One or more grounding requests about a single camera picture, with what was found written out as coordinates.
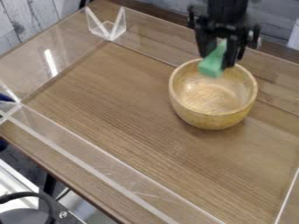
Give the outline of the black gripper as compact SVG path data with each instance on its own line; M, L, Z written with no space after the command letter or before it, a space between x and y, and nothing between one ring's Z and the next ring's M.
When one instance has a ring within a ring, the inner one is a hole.
M188 6L188 27L194 29L199 53L206 58L226 41L222 69L242 60L246 47L258 48L260 24L248 13L248 0L207 0L206 4Z

